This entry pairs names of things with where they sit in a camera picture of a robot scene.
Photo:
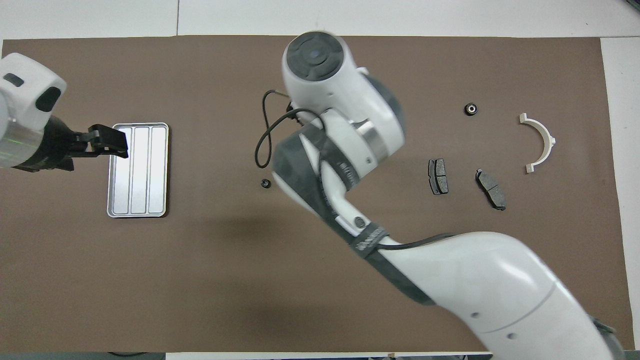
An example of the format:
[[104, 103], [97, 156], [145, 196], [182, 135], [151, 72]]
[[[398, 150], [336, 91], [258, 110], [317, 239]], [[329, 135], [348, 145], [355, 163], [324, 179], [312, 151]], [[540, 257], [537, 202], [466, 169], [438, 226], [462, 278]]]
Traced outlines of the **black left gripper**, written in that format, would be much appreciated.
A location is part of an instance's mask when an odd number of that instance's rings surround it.
[[69, 157], [71, 149], [73, 158], [130, 157], [124, 132], [106, 125], [94, 124], [87, 132], [77, 135], [62, 120], [51, 116], [34, 155], [13, 168], [28, 173], [55, 169], [71, 172], [74, 170], [73, 159]]

